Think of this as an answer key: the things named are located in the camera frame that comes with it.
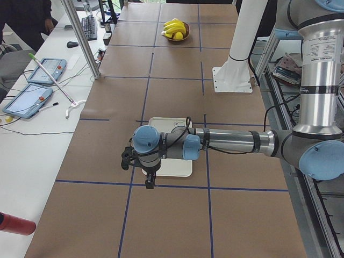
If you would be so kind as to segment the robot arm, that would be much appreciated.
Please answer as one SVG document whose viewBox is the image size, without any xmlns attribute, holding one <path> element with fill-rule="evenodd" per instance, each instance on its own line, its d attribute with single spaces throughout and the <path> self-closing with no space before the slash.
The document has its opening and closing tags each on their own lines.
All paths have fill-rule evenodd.
<svg viewBox="0 0 344 258">
<path fill-rule="evenodd" d="M 178 126 L 160 133 L 137 128 L 121 155 L 121 167 L 142 168 L 152 189 L 162 159 L 196 160 L 208 149 L 277 157 L 318 181 L 343 174 L 342 131 L 335 122 L 343 47 L 343 1 L 278 1 L 277 31 L 303 38 L 298 124 L 288 130 L 230 131 Z"/>
</svg>

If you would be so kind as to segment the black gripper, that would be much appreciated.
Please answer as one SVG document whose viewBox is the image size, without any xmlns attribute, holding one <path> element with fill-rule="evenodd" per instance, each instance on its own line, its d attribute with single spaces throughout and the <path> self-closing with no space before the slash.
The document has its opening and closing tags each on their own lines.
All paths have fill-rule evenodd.
<svg viewBox="0 0 344 258">
<path fill-rule="evenodd" d="M 143 164 L 142 169 L 146 172 L 145 186 L 147 189 L 154 189 L 156 172 L 161 168 L 161 161 L 157 164 Z"/>
</svg>

